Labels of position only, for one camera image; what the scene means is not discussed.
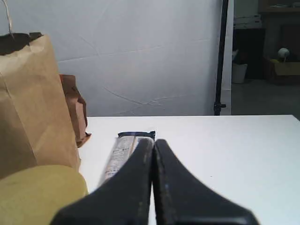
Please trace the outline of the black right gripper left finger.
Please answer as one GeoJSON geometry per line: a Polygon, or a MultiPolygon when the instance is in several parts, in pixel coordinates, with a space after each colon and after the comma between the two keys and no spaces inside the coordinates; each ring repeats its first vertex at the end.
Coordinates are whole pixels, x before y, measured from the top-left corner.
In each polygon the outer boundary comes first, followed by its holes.
{"type": "Polygon", "coordinates": [[[97,190],[57,212],[52,225],[146,225],[154,141],[143,138],[120,170],[97,190]]]}

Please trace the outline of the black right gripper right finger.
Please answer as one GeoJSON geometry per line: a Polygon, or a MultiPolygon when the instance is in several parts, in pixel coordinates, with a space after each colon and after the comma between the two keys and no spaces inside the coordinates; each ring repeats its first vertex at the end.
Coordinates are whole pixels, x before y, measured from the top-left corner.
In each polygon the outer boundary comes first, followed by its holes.
{"type": "Polygon", "coordinates": [[[153,149],[153,192],[158,225],[257,225],[254,214],[201,183],[164,139],[153,149]]]}

